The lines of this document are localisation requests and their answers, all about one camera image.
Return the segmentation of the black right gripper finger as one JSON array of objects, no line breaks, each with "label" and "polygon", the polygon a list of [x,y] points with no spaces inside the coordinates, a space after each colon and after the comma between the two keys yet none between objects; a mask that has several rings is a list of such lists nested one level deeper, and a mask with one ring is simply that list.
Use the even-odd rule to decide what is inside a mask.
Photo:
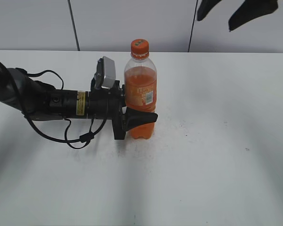
[{"label": "black right gripper finger", "polygon": [[202,21],[220,1],[221,0],[202,0],[197,11],[197,20]]},{"label": "black right gripper finger", "polygon": [[277,0],[245,0],[228,21],[229,31],[261,16],[274,13],[278,9]]}]

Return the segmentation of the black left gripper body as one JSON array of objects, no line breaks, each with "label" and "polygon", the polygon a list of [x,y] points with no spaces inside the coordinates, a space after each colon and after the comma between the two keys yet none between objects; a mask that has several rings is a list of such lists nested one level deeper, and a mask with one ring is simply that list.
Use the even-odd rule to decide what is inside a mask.
[{"label": "black left gripper body", "polygon": [[123,129],[123,112],[125,107],[125,92],[116,80],[109,89],[97,86],[96,81],[91,81],[91,91],[88,94],[88,119],[102,120],[98,129],[93,132],[97,135],[108,120],[112,121],[115,140],[124,140],[126,132]]}]

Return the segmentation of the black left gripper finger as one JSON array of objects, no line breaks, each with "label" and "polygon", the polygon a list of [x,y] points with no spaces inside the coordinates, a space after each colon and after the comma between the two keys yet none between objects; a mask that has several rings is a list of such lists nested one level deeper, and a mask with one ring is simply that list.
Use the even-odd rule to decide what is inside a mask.
[{"label": "black left gripper finger", "polygon": [[158,114],[152,112],[141,112],[132,108],[127,108],[125,112],[125,131],[130,131],[138,126],[155,123]]}]

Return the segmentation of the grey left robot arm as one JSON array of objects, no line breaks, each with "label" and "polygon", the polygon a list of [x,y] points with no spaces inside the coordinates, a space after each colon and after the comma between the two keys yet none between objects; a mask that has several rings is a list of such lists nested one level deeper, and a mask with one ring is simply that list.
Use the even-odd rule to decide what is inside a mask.
[{"label": "grey left robot arm", "polygon": [[[114,138],[123,140],[126,132],[138,126],[157,121],[156,113],[140,112],[129,107],[124,111],[125,87],[116,80],[115,62],[104,56],[97,62],[90,91],[57,89],[37,81],[43,72],[29,74],[22,68],[6,68],[0,62],[0,102],[21,111],[32,128],[42,137],[58,143],[88,142],[112,121]],[[95,132],[78,139],[67,140],[43,134],[34,121],[70,119],[101,120]]]}]

